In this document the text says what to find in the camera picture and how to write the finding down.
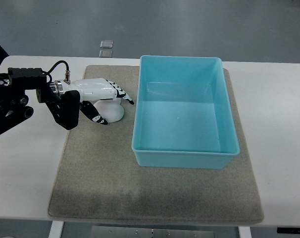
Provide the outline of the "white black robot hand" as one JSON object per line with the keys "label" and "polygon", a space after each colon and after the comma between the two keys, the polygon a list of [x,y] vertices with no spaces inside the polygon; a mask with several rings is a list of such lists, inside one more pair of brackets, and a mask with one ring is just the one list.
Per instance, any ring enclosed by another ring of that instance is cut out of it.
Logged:
{"label": "white black robot hand", "polygon": [[70,83],[62,82],[63,94],[76,90],[80,94],[80,111],[91,121],[107,125],[107,122],[94,107],[98,100],[118,99],[134,105],[133,99],[115,82],[104,78],[90,78],[75,80]]}

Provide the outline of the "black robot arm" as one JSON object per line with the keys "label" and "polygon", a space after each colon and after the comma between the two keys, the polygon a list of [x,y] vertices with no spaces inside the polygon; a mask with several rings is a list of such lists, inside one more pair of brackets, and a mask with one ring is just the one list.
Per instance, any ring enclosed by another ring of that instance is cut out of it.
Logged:
{"label": "black robot arm", "polygon": [[29,119],[34,109],[28,106],[27,90],[35,90],[39,103],[45,103],[59,121],[62,100],[58,97],[58,90],[53,89],[51,72],[41,68],[9,67],[7,73],[0,73],[0,135],[18,124]]}

